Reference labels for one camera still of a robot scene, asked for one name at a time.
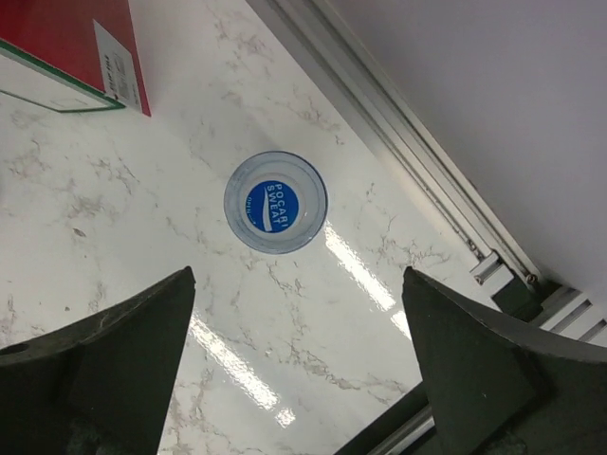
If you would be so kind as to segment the right aluminium table rail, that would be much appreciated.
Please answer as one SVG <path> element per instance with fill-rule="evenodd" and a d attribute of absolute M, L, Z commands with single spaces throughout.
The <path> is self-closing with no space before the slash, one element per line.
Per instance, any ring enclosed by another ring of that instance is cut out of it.
<path fill-rule="evenodd" d="M 605 345 L 605 308 L 538 268 L 328 2 L 249 5 L 434 225 L 446 230 L 495 305 L 521 297 L 540 312 L 534 322 L 544 330 Z"/>

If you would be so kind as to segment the blue label bottle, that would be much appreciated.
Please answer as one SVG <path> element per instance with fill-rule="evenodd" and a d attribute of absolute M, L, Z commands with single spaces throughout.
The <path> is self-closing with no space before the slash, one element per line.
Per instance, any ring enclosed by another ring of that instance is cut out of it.
<path fill-rule="evenodd" d="M 287 254 L 309 244 L 327 212 L 321 174 L 304 158 L 285 151 L 248 158 L 225 188 L 230 229 L 242 243 L 266 254 Z"/>

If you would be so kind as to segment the red binder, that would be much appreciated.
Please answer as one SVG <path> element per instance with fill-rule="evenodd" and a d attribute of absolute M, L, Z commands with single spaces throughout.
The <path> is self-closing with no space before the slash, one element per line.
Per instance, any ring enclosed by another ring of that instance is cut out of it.
<path fill-rule="evenodd" d="M 1 41 L 148 116 L 126 1 L 4 1 Z"/>

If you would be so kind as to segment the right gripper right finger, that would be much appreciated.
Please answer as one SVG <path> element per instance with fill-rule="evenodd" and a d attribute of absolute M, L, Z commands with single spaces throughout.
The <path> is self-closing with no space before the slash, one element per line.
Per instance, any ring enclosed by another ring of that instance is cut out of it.
<path fill-rule="evenodd" d="M 603 454 L 606 350 L 408 267 L 402 300 L 444 454 Z"/>

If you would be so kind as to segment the green lever arch binder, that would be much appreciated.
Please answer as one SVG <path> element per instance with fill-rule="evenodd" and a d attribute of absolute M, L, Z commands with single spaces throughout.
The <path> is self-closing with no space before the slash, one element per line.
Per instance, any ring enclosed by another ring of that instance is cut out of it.
<path fill-rule="evenodd" d="M 1 93 L 59 113 L 123 109 L 98 89 L 1 41 Z"/>

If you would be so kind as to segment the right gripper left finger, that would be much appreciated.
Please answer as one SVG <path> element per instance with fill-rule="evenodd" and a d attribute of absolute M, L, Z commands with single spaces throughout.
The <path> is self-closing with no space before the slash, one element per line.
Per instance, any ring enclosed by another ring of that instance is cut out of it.
<path fill-rule="evenodd" d="M 1 351 L 4 454 L 155 454 L 193 311 L 190 267 Z"/>

